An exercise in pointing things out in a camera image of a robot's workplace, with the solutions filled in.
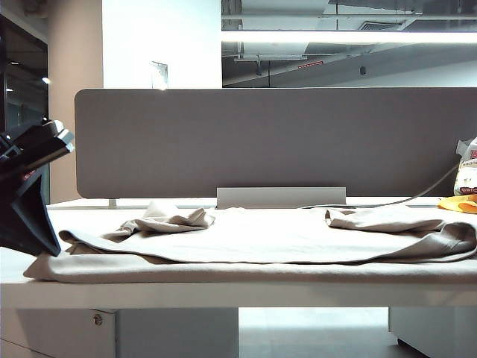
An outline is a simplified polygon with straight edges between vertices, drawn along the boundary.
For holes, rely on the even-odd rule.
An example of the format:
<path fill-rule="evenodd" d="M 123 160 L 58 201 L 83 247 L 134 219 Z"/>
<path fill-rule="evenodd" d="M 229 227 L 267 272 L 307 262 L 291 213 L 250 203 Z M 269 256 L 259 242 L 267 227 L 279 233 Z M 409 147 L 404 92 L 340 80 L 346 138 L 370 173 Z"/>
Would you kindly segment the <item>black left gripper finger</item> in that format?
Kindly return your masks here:
<path fill-rule="evenodd" d="M 42 195 L 45 169 L 1 183 L 1 246 L 35 257 L 57 256 L 60 244 Z"/>

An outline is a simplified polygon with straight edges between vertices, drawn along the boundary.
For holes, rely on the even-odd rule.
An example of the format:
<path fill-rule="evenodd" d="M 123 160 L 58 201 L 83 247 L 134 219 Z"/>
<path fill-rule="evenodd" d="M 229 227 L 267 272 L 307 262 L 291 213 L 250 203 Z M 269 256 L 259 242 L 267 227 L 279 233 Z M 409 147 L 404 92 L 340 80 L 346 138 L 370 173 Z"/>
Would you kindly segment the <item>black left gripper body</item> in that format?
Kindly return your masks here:
<path fill-rule="evenodd" d="M 74 150 L 74 134 L 63 125 L 20 125 L 1 133 L 1 186 Z"/>

